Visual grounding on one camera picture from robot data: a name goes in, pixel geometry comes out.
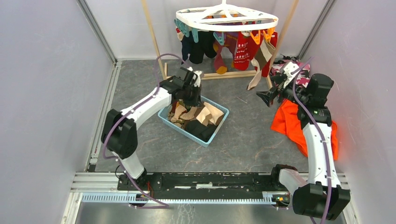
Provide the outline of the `cream white sock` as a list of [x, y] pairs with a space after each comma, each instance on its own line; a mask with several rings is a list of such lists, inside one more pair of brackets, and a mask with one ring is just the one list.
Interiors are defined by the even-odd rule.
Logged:
[[266, 64], [264, 55], [261, 50], [261, 45], [260, 45], [260, 48], [257, 50], [254, 58], [251, 60], [251, 64], [256, 68], [256, 73], [255, 73], [255, 76], [252, 78], [252, 80], [249, 82], [249, 84], [247, 86], [247, 91], [252, 90], [259, 84], [261, 77], [262, 77], [262, 69], [263, 69], [264, 65]]

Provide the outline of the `red white patterned sock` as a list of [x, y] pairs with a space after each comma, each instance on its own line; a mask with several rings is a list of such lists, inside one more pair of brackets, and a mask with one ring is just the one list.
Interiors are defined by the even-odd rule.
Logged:
[[256, 49], [256, 42], [250, 33], [238, 32], [238, 38], [235, 45], [233, 56], [233, 65], [237, 70], [246, 70], [249, 67], [250, 60], [254, 57], [253, 52]]

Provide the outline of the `red santa pattern sock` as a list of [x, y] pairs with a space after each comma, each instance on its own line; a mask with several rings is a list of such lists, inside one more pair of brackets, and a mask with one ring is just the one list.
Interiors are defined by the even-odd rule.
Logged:
[[264, 55], [266, 64], [264, 65], [262, 69], [262, 77], [267, 77], [269, 73], [269, 66], [270, 66], [270, 60], [275, 52], [276, 45], [277, 45], [277, 39], [278, 39], [278, 33], [275, 31], [271, 35], [271, 39], [269, 42], [263, 41], [261, 45], [261, 50]]

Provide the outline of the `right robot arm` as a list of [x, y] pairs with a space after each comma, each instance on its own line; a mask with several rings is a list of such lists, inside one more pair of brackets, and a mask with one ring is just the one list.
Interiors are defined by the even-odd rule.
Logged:
[[350, 190], [343, 189], [334, 165], [331, 144], [332, 118], [326, 107], [334, 81], [327, 75], [313, 74], [306, 87], [297, 86], [285, 74], [271, 77], [273, 87], [258, 91], [267, 106], [279, 96], [297, 105], [297, 118], [307, 145], [309, 172], [304, 180], [292, 166], [277, 164], [270, 177], [275, 190], [286, 188], [290, 205], [298, 215], [319, 218], [321, 223], [335, 220], [351, 200]]

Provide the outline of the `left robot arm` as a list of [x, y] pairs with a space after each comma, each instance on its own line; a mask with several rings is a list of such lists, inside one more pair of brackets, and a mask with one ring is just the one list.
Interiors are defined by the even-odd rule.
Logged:
[[201, 78], [203, 72], [179, 68], [176, 75], [160, 81], [151, 93], [134, 105], [123, 110], [111, 109], [105, 119], [101, 134], [104, 149], [112, 152], [129, 177], [129, 184], [135, 190], [143, 189], [147, 178], [143, 173], [137, 153], [137, 131], [140, 126], [161, 109], [182, 100], [188, 106], [201, 105]]

